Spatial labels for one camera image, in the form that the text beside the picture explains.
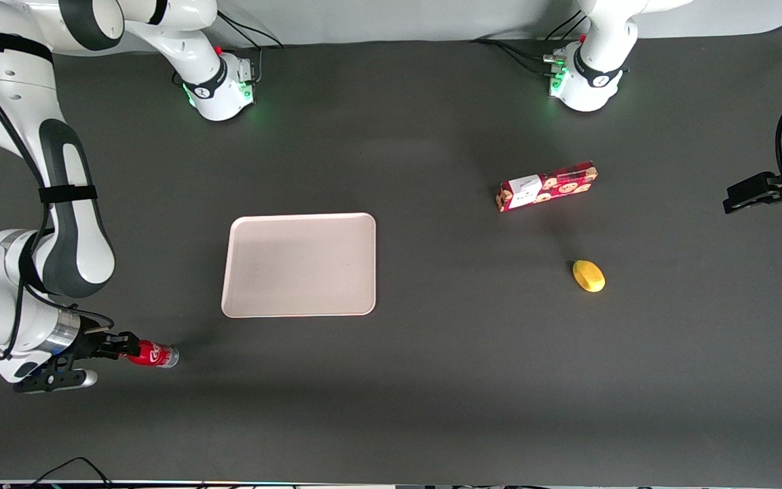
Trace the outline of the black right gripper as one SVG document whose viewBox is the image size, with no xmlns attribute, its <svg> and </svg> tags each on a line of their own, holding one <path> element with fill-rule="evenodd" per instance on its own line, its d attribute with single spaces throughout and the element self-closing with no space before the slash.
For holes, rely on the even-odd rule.
<svg viewBox="0 0 782 489">
<path fill-rule="evenodd" d="M 72 345 L 55 358 L 55 372 L 64 374 L 73 369 L 73 364 L 82 359 L 111 359 L 136 356 L 140 338 L 133 332 L 108 332 L 107 326 L 81 324 Z"/>
</svg>

